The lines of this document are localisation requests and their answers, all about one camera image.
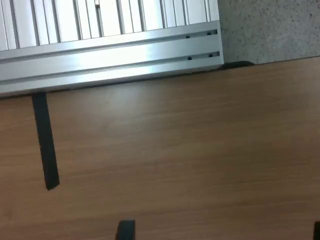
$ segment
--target wooden table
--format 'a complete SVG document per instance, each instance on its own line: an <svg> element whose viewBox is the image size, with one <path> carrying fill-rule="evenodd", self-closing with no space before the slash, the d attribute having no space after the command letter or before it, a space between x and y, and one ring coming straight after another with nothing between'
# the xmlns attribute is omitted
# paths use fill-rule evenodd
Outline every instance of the wooden table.
<svg viewBox="0 0 320 240"><path fill-rule="evenodd" d="M311 240L320 58L47 95L47 191L30 96L0 101L0 239Z"/></svg>

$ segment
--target aluminum rail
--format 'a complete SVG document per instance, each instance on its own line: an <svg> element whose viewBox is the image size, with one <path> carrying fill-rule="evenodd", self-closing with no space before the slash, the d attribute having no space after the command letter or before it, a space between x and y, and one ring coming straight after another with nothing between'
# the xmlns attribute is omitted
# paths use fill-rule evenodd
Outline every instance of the aluminum rail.
<svg viewBox="0 0 320 240"><path fill-rule="evenodd" d="M220 22L2 51L0 97L214 69Z"/></svg>

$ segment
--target speckled wall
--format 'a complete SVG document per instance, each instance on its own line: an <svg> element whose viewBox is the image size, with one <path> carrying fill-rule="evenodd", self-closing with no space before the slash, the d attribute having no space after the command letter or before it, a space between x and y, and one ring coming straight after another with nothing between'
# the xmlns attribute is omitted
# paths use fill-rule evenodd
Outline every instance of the speckled wall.
<svg viewBox="0 0 320 240"><path fill-rule="evenodd" d="M225 62L320 56L320 0L218 0Z"/></svg>

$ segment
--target black strip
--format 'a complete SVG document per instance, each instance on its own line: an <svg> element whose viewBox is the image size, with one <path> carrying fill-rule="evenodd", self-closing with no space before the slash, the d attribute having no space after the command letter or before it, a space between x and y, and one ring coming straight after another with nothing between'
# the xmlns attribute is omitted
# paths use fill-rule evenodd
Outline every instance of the black strip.
<svg viewBox="0 0 320 240"><path fill-rule="evenodd" d="M219 70L227 70L227 69L237 69L237 68L243 68L243 67L251 67L255 64L250 61L235 61L235 62L227 62L223 64Z"/></svg>
<svg viewBox="0 0 320 240"><path fill-rule="evenodd" d="M44 92L33 94L32 103L41 151L45 186L47 190L52 190L60 184L60 181L46 94Z"/></svg>
<svg viewBox="0 0 320 240"><path fill-rule="evenodd" d="M123 220L119 222L115 240L135 240L136 223L135 220Z"/></svg>
<svg viewBox="0 0 320 240"><path fill-rule="evenodd" d="M313 240L320 240L320 221L314 223Z"/></svg>

